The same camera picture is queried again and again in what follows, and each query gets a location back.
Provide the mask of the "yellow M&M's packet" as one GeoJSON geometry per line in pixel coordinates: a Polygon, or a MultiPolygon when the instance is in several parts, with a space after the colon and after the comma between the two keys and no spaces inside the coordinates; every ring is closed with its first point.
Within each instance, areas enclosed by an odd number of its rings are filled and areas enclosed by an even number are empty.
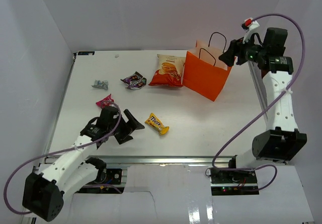
{"type": "Polygon", "coordinates": [[[150,116],[145,120],[145,123],[156,130],[159,135],[165,135],[170,129],[169,126],[164,126],[154,113],[150,114],[150,116]]]}

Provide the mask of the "brown M&M's packet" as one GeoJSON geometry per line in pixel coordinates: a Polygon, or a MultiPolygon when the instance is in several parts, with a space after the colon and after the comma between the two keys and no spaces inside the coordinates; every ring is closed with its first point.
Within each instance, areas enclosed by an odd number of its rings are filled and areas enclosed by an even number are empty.
{"type": "Polygon", "coordinates": [[[129,84],[126,89],[129,90],[139,90],[142,87],[144,87],[146,85],[146,78],[141,78],[135,82],[132,82],[131,84],[129,84]]]}

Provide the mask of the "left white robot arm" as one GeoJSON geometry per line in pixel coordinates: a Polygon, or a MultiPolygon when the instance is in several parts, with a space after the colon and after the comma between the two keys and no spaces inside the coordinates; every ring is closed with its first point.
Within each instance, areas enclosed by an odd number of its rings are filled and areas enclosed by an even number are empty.
{"type": "Polygon", "coordinates": [[[39,174],[25,181],[22,206],[46,221],[54,220],[64,201],[87,184],[99,186],[106,179],[107,165],[91,155],[113,136],[119,144],[132,140],[132,132],[145,127],[129,110],[127,121],[115,106],[107,106],[80,132],[71,150],[64,152],[39,174]]]}

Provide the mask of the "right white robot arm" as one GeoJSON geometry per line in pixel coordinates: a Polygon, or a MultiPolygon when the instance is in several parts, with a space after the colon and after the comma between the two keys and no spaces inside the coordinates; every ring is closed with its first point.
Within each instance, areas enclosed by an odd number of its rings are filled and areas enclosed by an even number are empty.
{"type": "Polygon", "coordinates": [[[255,136],[251,148],[229,162],[228,179],[239,183],[245,170],[253,170],[268,162],[284,163],[292,160],[307,143],[307,135],[300,132],[295,121],[292,91],[293,61],[284,56],[288,32],[281,28],[268,28],[263,41],[254,29],[247,29],[243,38],[232,40],[228,50],[219,59],[229,66],[247,61],[256,63],[262,73],[268,110],[266,130],[255,136]]]}

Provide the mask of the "orange paper bag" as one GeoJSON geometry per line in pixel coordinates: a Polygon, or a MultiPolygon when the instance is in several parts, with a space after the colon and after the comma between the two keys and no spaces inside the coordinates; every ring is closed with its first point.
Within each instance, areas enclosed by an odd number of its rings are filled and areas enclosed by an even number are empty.
{"type": "Polygon", "coordinates": [[[227,43],[226,37],[220,32],[213,32],[208,43],[197,40],[195,47],[186,53],[182,81],[185,87],[211,101],[215,101],[222,91],[232,69],[219,60],[219,56],[225,52],[225,47],[218,49],[211,46],[215,34],[222,36],[224,43],[227,43]]]}

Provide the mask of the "orange chips bag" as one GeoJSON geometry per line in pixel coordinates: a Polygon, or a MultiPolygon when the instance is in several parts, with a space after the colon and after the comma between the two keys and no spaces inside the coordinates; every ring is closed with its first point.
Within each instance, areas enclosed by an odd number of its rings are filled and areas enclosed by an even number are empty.
{"type": "Polygon", "coordinates": [[[170,86],[181,88],[185,57],[158,54],[158,66],[149,86],[170,86]]]}

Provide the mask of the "red candy packet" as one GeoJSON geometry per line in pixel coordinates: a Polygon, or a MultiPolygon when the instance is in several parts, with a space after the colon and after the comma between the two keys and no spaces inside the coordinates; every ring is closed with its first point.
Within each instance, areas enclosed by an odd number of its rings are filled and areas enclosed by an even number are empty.
{"type": "Polygon", "coordinates": [[[106,96],[105,98],[99,100],[96,102],[96,105],[101,108],[104,109],[107,106],[112,105],[112,103],[114,103],[114,100],[112,99],[111,94],[109,94],[108,96],[106,96]]]}

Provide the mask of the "silver candy wrapper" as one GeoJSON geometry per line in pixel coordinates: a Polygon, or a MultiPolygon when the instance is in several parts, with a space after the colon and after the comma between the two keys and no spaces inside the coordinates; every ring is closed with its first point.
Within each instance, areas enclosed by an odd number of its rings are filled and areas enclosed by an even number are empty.
{"type": "Polygon", "coordinates": [[[95,80],[94,84],[92,85],[92,88],[103,89],[103,90],[107,91],[108,84],[109,84],[108,81],[95,80]]]}

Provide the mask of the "purple M&M's packet upper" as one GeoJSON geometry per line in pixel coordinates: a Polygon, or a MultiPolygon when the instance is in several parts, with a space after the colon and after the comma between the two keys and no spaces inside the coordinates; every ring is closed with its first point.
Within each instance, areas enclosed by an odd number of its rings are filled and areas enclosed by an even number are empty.
{"type": "Polygon", "coordinates": [[[134,74],[132,74],[124,79],[121,79],[121,81],[127,85],[130,85],[131,83],[136,82],[142,78],[143,78],[143,76],[139,72],[136,71],[134,74]]]}

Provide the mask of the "aluminium table frame rail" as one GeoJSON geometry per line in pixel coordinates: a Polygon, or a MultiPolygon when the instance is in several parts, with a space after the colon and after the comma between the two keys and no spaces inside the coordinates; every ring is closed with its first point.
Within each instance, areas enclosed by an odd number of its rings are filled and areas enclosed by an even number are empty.
{"type": "Polygon", "coordinates": [[[211,165],[213,157],[166,157],[166,156],[93,156],[107,164],[206,164],[211,165]]]}

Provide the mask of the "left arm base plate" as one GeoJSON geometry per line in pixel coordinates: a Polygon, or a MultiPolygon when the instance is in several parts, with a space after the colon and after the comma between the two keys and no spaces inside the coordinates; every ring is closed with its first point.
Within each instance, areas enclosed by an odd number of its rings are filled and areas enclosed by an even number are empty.
{"type": "Polygon", "coordinates": [[[122,194],[122,169],[105,169],[98,172],[95,180],[78,192],[85,194],[122,194]]]}

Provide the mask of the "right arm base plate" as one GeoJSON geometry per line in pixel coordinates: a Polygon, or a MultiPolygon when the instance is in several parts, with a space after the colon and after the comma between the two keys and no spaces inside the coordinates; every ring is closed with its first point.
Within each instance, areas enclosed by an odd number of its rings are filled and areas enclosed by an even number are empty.
{"type": "Polygon", "coordinates": [[[222,171],[210,168],[212,196],[259,195],[257,176],[254,171],[222,171]]]}

